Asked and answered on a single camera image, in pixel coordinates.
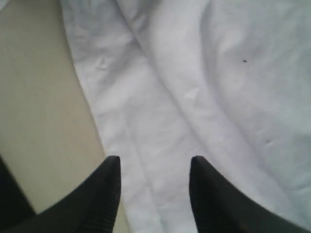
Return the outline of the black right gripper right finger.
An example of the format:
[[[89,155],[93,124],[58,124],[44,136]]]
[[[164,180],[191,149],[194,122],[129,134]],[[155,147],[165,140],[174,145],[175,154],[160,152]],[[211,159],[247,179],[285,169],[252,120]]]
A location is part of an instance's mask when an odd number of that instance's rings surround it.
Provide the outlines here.
[[[190,163],[189,195],[199,233],[306,233],[231,184],[203,156]]]

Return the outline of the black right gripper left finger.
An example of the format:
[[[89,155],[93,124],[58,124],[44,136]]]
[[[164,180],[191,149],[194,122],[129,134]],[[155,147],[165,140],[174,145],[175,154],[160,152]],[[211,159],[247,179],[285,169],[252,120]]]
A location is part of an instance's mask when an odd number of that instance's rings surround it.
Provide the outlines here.
[[[121,198],[121,163],[108,156],[71,193],[36,214],[3,161],[0,163],[2,233],[111,233]]]

